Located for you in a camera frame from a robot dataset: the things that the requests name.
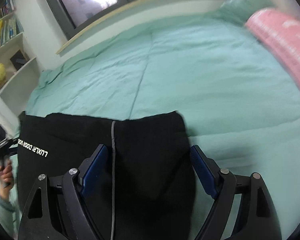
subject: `silver screw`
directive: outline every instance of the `silver screw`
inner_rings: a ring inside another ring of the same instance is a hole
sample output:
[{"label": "silver screw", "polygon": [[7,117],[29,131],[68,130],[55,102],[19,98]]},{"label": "silver screw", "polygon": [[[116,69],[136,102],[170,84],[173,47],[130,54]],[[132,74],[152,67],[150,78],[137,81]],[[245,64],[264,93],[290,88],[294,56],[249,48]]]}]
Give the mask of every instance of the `silver screw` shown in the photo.
[{"label": "silver screw", "polygon": [[45,174],[40,174],[38,177],[39,180],[44,180],[45,178],[46,178]]},{"label": "silver screw", "polygon": [[221,172],[222,174],[228,174],[228,173],[229,173],[229,170],[226,169],[226,168],[222,168],[222,169],[220,169],[220,172]]},{"label": "silver screw", "polygon": [[253,173],[253,175],[252,175],[255,179],[260,179],[261,178],[261,176],[260,176],[260,174],[259,173]]},{"label": "silver screw", "polygon": [[76,174],[78,172],[78,170],[76,168],[72,168],[71,170],[69,170],[69,173],[71,175]]}]

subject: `row of books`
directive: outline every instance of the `row of books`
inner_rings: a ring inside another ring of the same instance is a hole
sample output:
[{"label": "row of books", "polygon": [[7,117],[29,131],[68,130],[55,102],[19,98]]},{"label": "row of books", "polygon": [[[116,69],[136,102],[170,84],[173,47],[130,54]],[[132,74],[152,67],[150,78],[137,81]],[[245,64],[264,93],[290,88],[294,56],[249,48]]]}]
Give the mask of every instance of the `row of books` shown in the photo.
[{"label": "row of books", "polygon": [[0,47],[22,31],[15,16],[6,21],[0,20]]},{"label": "row of books", "polygon": [[13,1],[14,0],[5,0],[3,6],[0,8],[0,19],[14,11]]}]

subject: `folded clothing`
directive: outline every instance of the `folded clothing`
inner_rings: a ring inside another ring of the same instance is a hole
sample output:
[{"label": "folded clothing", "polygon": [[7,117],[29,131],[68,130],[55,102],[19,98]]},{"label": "folded clothing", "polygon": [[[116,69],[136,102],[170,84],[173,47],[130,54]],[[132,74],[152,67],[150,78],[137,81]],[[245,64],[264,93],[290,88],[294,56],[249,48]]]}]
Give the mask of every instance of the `folded clothing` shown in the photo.
[{"label": "folded clothing", "polygon": [[[59,176],[79,167],[99,144],[111,149],[113,120],[50,114],[26,116],[18,145],[18,195],[23,209],[42,173]],[[187,239],[195,177],[182,117],[172,112],[116,121],[115,239]],[[111,165],[106,163],[85,199],[104,239],[111,233]]]}]

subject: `human hand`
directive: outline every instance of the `human hand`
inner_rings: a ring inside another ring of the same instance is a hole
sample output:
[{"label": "human hand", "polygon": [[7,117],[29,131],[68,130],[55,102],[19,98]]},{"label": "human hand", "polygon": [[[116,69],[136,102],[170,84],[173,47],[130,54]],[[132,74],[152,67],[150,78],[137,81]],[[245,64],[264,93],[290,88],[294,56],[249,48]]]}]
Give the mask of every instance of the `human hand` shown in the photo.
[{"label": "human hand", "polygon": [[[10,183],[9,186],[3,187],[3,183]],[[6,201],[9,201],[9,192],[14,186],[14,178],[12,174],[11,160],[7,161],[7,166],[2,170],[0,166],[0,197]]]}]

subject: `white pattern on pink fabric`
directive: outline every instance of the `white pattern on pink fabric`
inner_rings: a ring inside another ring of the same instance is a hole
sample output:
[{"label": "white pattern on pink fabric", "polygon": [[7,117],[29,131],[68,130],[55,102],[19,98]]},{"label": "white pattern on pink fabric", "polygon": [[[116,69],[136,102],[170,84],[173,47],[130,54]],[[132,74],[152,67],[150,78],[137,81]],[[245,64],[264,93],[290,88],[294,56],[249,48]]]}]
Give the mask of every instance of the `white pattern on pink fabric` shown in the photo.
[{"label": "white pattern on pink fabric", "polygon": [[300,22],[266,8],[252,15],[246,27],[285,65],[300,88]]}]

